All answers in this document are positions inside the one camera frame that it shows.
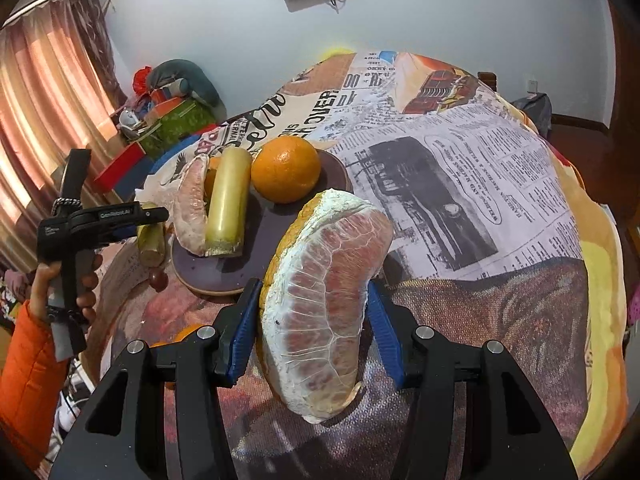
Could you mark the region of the person left hand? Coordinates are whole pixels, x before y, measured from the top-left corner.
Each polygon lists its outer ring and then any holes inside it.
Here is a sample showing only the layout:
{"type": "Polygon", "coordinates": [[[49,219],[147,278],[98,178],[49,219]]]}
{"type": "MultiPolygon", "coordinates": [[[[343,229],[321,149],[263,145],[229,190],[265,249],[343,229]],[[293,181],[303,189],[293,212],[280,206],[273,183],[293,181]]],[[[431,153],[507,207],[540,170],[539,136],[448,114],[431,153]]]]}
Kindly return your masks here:
{"type": "MultiPolygon", "coordinates": [[[[103,258],[100,254],[95,254],[91,263],[91,271],[81,279],[82,292],[76,297],[75,304],[81,310],[81,314],[89,324],[96,319],[96,294],[94,290],[98,287],[99,277],[96,271],[99,270],[103,258]]],[[[36,270],[32,290],[29,293],[27,311],[35,320],[49,324],[51,322],[48,307],[51,302],[60,300],[64,302],[61,274],[62,263],[40,263],[36,270]]]]}

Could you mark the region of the orange jacket sleeve forearm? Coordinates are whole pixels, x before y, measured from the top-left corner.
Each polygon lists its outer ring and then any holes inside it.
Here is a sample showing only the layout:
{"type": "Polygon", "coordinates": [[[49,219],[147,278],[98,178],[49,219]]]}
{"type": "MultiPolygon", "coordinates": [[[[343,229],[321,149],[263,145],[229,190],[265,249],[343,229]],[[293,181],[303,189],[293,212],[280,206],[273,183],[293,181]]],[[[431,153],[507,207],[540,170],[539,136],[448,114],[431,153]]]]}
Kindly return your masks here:
{"type": "Polygon", "coordinates": [[[55,359],[50,326],[25,302],[1,373],[1,437],[28,471],[46,456],[67,364],[55,359]]]}

